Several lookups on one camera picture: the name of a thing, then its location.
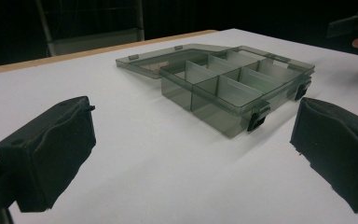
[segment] plastic organizer box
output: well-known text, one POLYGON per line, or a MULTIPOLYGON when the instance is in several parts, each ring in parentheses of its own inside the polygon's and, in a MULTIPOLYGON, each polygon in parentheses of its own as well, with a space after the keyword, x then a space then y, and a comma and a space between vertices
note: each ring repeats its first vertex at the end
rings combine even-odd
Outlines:
POLYGON ((231 138, 297 101, 314 65, 245 46, 190 44, 117 59, 117 66, 161 78, 161 93, 231 138))

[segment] box latch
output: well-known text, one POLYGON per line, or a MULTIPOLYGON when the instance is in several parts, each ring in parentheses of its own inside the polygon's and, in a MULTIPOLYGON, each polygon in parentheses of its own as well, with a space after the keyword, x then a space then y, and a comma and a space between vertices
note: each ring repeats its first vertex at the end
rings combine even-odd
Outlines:
POLYGON ((298 90, 296 93, 296 98, 295 100, 299 100, 301 99, 301 97, 303 97, 305 95, 305 93, 307 93, 307 89, 310 86, 310 77, 308 77, 307 79, 304 80, 304 82, 298 86, 298 90))
POLYGON ((269 106, 269 102, 267 101, 255 106, 255 108, 252 110, 252 116, 251 120, 249 121, 247 131, 251 132, 258 126, 260 126, 262 123, 264 123, 264 120, 266 119, 266 116, 270 110, 271 107, 269 106))

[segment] wooden table edge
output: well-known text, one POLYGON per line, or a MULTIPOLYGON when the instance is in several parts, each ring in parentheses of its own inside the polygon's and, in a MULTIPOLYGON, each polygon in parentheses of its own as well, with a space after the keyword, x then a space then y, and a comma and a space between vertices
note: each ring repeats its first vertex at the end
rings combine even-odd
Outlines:
POLYGON ((215 33, 215 32, 217 32, 217 31, 216 30, 204 30, 204 31, 198 31, 198 32, 193 32, 193 33, 188 33, 188 34, 183 34, 183 35, 171 35, 171 36, 166 36, 166 37, 162 37, 162 38, 134 42, 134 43, 130 43, 130 44, 117 45, 117 46, 112 46, 112 47, 103 48, 103 49, 91 49, 91 50, 81 51, 81 52, 72 53, 72 54, 65 54, 65 55, 60 55, 60 56, 55 56, 55 57, 50 57, 50 58, 31 60, 31 61, 27 61, 27 62, 10 63, 10 64, 5 64, 5 65, 0 65, 0 73, 17 70, 17 69, 22 69, 22 68, 27 68, 27 67, 32 67, 32 66, 38 66, 38 65, 47 64, 47 63, 56 63, 56 62, 61 62, 61 61, 65 61, 65 60, 86 57, 86 56, 95 55, 95 54, 99 54, 99 53, 105 53, 105 52, 109 52, 109 51, 113 51, 113 50, 133 48, 133 47, 137 47, 137 46, 154 44, 154 43, 170 41, 170 40, 175 40, 175 39, 181 39, 181 38, 186 38, 186 37, 191 37, 191 36, 196 36, 196 35, 207 35, 207 34, 211 34, 211 33, 215 33))

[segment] black padded object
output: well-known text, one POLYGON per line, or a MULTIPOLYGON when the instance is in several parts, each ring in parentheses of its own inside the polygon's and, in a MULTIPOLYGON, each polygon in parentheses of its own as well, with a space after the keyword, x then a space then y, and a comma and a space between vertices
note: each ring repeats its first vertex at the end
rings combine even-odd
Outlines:
POLYGON ((87 96, 60 102, 2 140, 0 169, 13 184, 0 193, 22 212, 51 208, 95 146, 93 109, 87 96))
POLYGON ((358 213, 358 116, 337 105, 303 98, 291 143, 358 213))

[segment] white tabletop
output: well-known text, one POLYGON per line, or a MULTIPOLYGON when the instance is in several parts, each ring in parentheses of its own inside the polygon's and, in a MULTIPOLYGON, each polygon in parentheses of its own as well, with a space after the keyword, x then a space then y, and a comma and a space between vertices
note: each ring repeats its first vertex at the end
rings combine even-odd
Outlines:
POLYGON ((358 223, 289 143, 299 102, 228 139, 115 59, 177 45, 249 46, 314 64, 306 97, 358 115, 358 56, 236 29, 0 73, 0 141, 87 95, 97 145, 53 208, 15 223, 358 223))

